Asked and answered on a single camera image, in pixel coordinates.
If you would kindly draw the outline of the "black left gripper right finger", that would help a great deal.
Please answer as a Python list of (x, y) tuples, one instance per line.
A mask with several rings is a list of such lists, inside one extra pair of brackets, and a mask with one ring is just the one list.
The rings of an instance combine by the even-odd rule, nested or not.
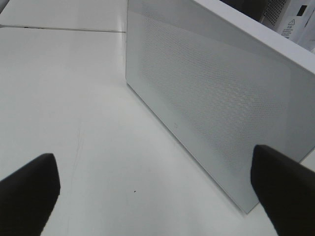
[(251, 185), (280, 236), (315, 234), (315, 173), (267, 145), (253, 149)]

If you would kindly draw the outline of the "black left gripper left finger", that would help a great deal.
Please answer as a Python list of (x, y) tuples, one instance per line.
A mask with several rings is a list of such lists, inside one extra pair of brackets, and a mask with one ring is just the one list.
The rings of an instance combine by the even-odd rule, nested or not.
[(0, 182), (0, 234), (39, 236), (60, 195), (55, 156), (45, 153)]

